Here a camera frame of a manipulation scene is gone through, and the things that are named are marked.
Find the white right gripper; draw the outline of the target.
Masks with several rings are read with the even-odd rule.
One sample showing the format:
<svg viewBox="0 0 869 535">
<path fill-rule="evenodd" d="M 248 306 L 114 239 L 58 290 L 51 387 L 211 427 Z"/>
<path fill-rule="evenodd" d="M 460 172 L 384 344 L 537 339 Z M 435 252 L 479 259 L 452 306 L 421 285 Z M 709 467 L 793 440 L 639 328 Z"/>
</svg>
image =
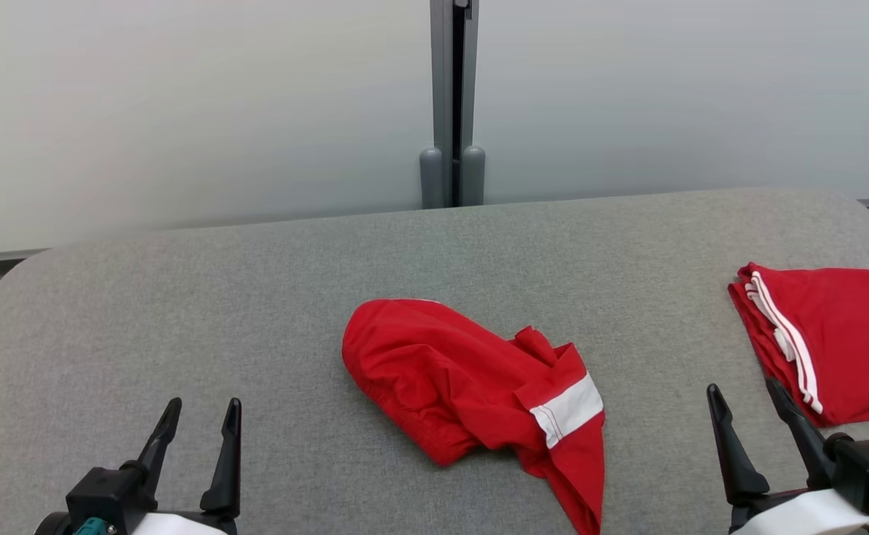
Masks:
<svg viewBox="0 0 869 535">
<path fill-rule="evenodd" d="M 814 427 L 794 398 L 774 378 L 765 379 L 778 417 L 787 424 L 807 471 L 811 491 L 765 510 L 733 531 L 734 534 L 866 534 L 869 514 L 861 512 L 832 487 L 836 466 L 824 451 L 824 435 Z M 726 501 L 739 507 L 765 497 L 768 481 L 756 471 L 733 427 L 733 414 L 720 387 L 706 389 L 717 459 Z"/>
</svg>

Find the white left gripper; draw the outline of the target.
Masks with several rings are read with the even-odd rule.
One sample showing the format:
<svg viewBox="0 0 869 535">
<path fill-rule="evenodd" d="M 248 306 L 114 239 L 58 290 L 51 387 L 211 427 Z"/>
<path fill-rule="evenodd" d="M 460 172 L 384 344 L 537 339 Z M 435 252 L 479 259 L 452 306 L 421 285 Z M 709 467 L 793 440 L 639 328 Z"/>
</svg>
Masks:
<svg viewBox="0 0 869 535">
<path fill-rule="evenodd" d="M 139 487 L 155 495 L 168 446 L 175 439 L 182 399 L 169 400 L 166 409 L 135 460 L 121 470 L 138 474 Z M 231 398 L 221 429 L 222 446 L 201 511 L 94 511 L 74 517 L 67 512 L 47 515 L 34 534 L 237 534 L 241 513 L 242 403 Z"/>
</svg>

